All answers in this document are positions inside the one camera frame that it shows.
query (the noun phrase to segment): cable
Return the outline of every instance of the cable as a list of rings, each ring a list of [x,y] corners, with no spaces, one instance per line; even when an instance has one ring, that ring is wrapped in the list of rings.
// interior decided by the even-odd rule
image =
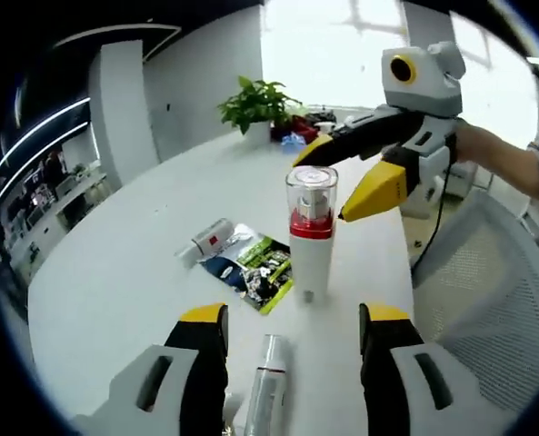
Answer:
[[[416,267],[423,260],[424,255],[426,254],[429,247],[431,246],[431,243],[433,243],[433,239],[436,236],[436,233],[439,231],[439,226],[441,225],[441,215],[443,215],[444,193],[447,190],[447,183],[449,182],[449,175],[451,174],[451,166],[453,166],[453,162],[450,162],[449,166],[447,166],[447,174],[444,177],[443,192],[441,193],[441,199],[439,200],[439,214],[437,214],[437,217],[436,217],[436,224],[434,225],[433,234],[429,238],[429,242],[426,243],[426,246],[423,252],[421,253],[420,256],[418,256],[418,259],[416,260],[413,267],[411,268],[411,276],[413,277],[414,277],[414,271],[416,270]]]

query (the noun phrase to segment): white cylindrical bottle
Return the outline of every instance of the white cylindrical bottle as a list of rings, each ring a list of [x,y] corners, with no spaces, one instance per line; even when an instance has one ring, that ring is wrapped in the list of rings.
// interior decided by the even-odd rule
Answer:
[[[300,302],[323,303],[334,246],[338,174],[333,168],[298,166],[286,182],[294,292]]]
[[[287,341],[282,336],[266,334],[263,347],[263,359],[257,367],[249,401],[245,436],[281,436],[284,432]]]

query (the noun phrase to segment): ceiling light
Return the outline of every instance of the ceiling light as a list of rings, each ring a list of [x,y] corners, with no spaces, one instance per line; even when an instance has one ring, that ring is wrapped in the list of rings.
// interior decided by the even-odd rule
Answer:
[[[9,179],[9,181],[6,183],[5,187],[3,189],[0,190],[0,199],[1,197],[5,194],[5,192],[10,188],[11,184],[15,181],[15,179],[30,165],[32,164],[41,154],[43,154],[44,152],[46,152],[49,148],[51,148],[53,145],[57,144],[58,142],[64,140],[67,136],[69,136],[70,134],[73,134],[75,132],[77,132],[78,130],[80,129],[83,129],[85,126],[87,126],[89,124],[88,121],[84,122],[84,123],[81,123],[79,124],[78,126],[74,127],[73,129],[71,129],[69,132],[65,132],[64,134],[62,134],[61,136],[59,136],[58,138],[56,138],[55,140],[53,140],[52,142],[50,142],[49,144],[47,144],[45,147],[43,147],[41,150],[39,150],[31,159],[29,159],[28,161],[26,161],[26,163],[21,166],[21,168],[15,173],[13,174],[13,176]]]
[[[539,65],[539,57],[528,56],[525,60],[530,64]]]
[[[78,102],[75,102],[73,104],[68,105],[67,107],[64,107],[59,112],[56,112],[49,116],[48,118],[45,118],[41,123],[37,124],[35,127],[33,127],[31,130],[29,130],[21,139],[19,139],[15,145],[11,147],[11,149],[8,151],[7,154],[3,156],[3,158],[0,161],[0,167],[8,160],[8,157],[15,152],[15,150],[24,143],[28,138],[33,136],[37,131],[39,131],[42,127],[45,125],[51,123],[55,118],[63,115],[65,112],[69,112],[72,109],[75,109],[78,106],[81,106],[82,104],[85,104],[89,102],[90,98],[86,97],[83,100],[79,100]]]

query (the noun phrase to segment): ceiling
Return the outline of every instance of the ceiling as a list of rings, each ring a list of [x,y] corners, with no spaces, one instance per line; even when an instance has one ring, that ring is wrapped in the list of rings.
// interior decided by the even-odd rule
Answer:
[[[439,11],[453,10],[499,36],[522,56],[527,55],[509,25],[483,0],[411,1]],[[159,51],[161,51],[202,25],[237,10],[264,2],[264,0],[200,0],[199,2],[142,0],[141,2],[126,3],[125,7],[122,7],[121,2],[115,0],[81,0],[76,5],[62,4],[60,10],[57,10],[56,2],[51,4],[32,2],[29,5],[18,5],[16,14],[14,14],[14,19],[17,21],[9,24],[12,28],[17,29],[18,37],[14,40],[14,45],[18,45],[16,52],[19,54],[37,53],[38,55],[28,59],[20,57],[13,59],[18,68],[15,76],[15,89],[6,96],[9,110],[2,134],[6,148],[8,149],[25,132],[50,114],[86,96],[89,65],[101,45],[140,38],[144,42],[146,55],[169,36],[170,31],[164,29],[120,30],[80,38],[53,49],[52,47],[57,41],[84,31],[110,25],[149,23],[181,27],[182,30],[177,36],[160,47]],[[515,3],[523,13],[528,11],[529,17],[529,8],[527,8],[529,2],[518,0]],[[28,23],[21,19],[22,16],[29,17]],[[32,29],[36,28],[40,28],[42,31],[33,32]],[[24,47],[20,45],[28,45],[28,50],[22,50],[21,48]],[[17,126],[14,111],[15,91],[18,88],[21,89],[19,126]],[[9,160],[9,165],[1,169],[1,175],[15,171],[25,161],[25,157],[28,158],[28,154],[33,154],[34,149],[47,144],[45,142],[47,137],[57,137],[69,128],[89,119],[86,105],[71,112],[63,122],[49,124],[45,127],[44,134],[34,136],[32,138],[33,146],[24,147],[25,156],[17,153],[15,159],[12,162]]]

